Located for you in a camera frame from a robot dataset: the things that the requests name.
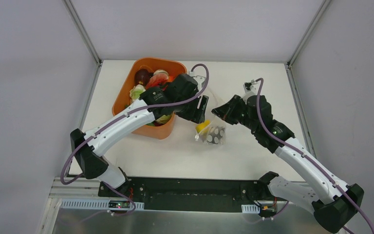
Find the yellow toy corn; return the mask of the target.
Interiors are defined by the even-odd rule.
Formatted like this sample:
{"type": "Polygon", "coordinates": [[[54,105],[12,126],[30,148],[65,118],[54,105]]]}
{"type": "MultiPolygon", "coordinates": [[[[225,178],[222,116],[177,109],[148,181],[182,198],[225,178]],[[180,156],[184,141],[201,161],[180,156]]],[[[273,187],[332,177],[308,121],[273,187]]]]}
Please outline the yellow toy corn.
{"type": "Polygon", "coordinates": [[[198,124],[195,129],[198,134],[204,134],[208,132],[208,125],[211,123],[210,120],[205,120],[204,122],[198,124]]]}

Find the clear zip top bag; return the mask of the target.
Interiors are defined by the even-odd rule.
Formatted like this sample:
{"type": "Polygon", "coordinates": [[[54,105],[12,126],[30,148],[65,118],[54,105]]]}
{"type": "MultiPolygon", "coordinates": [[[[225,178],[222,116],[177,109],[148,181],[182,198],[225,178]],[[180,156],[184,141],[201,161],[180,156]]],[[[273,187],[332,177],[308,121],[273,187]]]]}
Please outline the clear zip top bag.
{"type": "Polygon", "coordinates": [[[204,122],[197,124],[195,140],[207,145],[222,145],[226,140],[226,123],[211,111],[223,104],[223,100],[211,89],[206,89],[208,96],[204,122]]]}

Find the white toy cauliflower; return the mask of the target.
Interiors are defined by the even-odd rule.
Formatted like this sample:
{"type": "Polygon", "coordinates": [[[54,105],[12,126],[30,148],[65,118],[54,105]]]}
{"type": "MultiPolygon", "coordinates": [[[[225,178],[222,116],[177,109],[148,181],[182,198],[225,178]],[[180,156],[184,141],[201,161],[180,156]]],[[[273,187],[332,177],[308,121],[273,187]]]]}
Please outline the white toy cauliflower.
{"type": "Polygon", "coordinates": [[[139,99],[140,98],[140,95],[145,92],[145,87],[141,84],[138,84],[136,86],[134,86],[131,90],[130,90],[130,99],[131,99],[131,102],[134,102],[135,100],[139,99]]]}

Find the grey toy fish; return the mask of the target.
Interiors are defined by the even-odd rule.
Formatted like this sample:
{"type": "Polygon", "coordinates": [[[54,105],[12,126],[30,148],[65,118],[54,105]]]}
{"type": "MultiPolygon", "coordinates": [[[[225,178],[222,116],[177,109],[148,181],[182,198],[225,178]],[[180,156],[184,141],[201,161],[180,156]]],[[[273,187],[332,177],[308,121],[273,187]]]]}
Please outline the grey toy fish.
{"type": "Polygon", "coordinates": [[[207,144],[221,145],[225,141],[225,127],[210,126],[208,132],[203,134],[204,142],[207,144]]]}

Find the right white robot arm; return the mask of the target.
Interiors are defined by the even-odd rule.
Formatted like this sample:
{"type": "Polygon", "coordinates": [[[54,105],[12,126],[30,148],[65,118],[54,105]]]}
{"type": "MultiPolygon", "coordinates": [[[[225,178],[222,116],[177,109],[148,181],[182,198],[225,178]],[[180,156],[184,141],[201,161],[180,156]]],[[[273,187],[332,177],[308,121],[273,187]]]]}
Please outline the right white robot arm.
{"type": "Polygon", "coordinates": [[[257,186],[260,198],[284,198],[310,212],[326,231],[336,234],[354,217],[364,197],[358,184],[349,185],[326,169],[283,123],[274,119],[271,104],[245,83],[245,95],[234,95],[212,113],[228,124],[240,124],[251,131],[257,142],[285,161],[308,187],[290,182],[274,172],[263,175],[257,186]]]}

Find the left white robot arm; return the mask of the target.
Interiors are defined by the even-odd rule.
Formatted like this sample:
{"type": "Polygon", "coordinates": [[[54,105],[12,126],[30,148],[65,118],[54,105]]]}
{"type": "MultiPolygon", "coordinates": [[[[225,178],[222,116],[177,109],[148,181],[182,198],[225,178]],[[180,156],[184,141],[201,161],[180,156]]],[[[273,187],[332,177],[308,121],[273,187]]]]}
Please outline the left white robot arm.
{"type": "Polygon", "coordinates": [[[124,197],[129,191],[128,179],[104,154],[128,134],[164,115],[175,114],[197,124],[203,122],[209,100],[203,95],[206,86],[207,81],[199,88],[195,78],[180,74],[170,83],[148,88],[109,121],[86,132],[73,130],[70,133],[72,155],[82,170],[81,176],[106,182],[112,193],[124,197]]]}

